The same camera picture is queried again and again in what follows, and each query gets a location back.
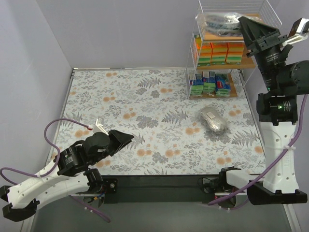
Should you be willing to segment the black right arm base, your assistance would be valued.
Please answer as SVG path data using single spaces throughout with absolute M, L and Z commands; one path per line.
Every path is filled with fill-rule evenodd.
M 197 185 L 204 193 L 228 192 L 229 189 L 224 188 L 224 184 L 219 178 L 201 177 L 197 181 Z

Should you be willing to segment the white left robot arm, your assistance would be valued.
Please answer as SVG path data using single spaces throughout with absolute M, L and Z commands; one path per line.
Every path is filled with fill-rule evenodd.
M 106 184 L 93 165 L 115 155 L 133 138 L 117 130 L 96 132 L 60 152 L 34 176 L 19 184 L 2 186 L 0 197 L 7 202 L 2 209 L 4 218 L 23 221 L 47 204 L 76 193 L 104 196 Z

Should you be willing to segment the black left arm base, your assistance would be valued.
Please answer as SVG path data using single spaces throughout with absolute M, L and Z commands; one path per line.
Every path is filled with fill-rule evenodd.
M 116 193 L 118 189 L 118 179 L 104 178 L 94 182 L 93 193 Z

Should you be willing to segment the silver steel wool pack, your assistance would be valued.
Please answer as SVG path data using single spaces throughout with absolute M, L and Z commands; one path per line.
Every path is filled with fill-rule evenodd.
M 231 13 L 201 13 L 197 14 L 195 20 L 205 31 L 216 36 L 240 37 L 241 26 L 239 18 L 241 14 Z
M 227 121 L 214 107 L 203 107 L 198 112 L 201 122 L 213 133 L 223 133 L 228 129 Z

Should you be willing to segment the orange Sponge Daddy box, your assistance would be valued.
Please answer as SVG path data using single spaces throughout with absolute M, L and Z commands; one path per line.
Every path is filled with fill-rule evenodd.
M 212 47 L 211 43 L 202 42 L 200 35 L 194 35 L 195 44 L 197 48 L 198 55 L 198 66 L 210 66 L 211 56 L 212 56 Z

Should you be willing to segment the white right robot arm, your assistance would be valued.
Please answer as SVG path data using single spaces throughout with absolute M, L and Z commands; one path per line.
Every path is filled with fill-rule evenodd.
M 286 64 L 286 60 L 293 44 L 307 39 L 309 21 L 295 21 L 289 35 L 244 16 L 239 22 L 248 56 L 255 57 L 267 88 L 256 102 L 267 167 L 255 179 L 241 169 L 224 168 L 220 180 L 225 187 L 235 187 L 237 193 L 246 192 L 253 205 L 306 203 L 308 196 L 296 180 L 294 143 L 304 113 L 297 97 L 309 94 L 309 63 Z

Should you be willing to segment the blue green sponge pack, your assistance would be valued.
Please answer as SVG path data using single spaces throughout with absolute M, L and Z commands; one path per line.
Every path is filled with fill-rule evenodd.
M 191 95 L 201 95 L 204 88 L 202 75 L 199 73 L 189 74 L 189 85 L 191 88 Z
M 229 97 L 231 87 L 227 74 L 216 73 L 215 81 L 216 81 L 216 88 L 215 88 L 216 96 Z
M 203 94 L 213 94 L 216 89 L 215 72 L 203 71 L 202 81 L 203 81 Z

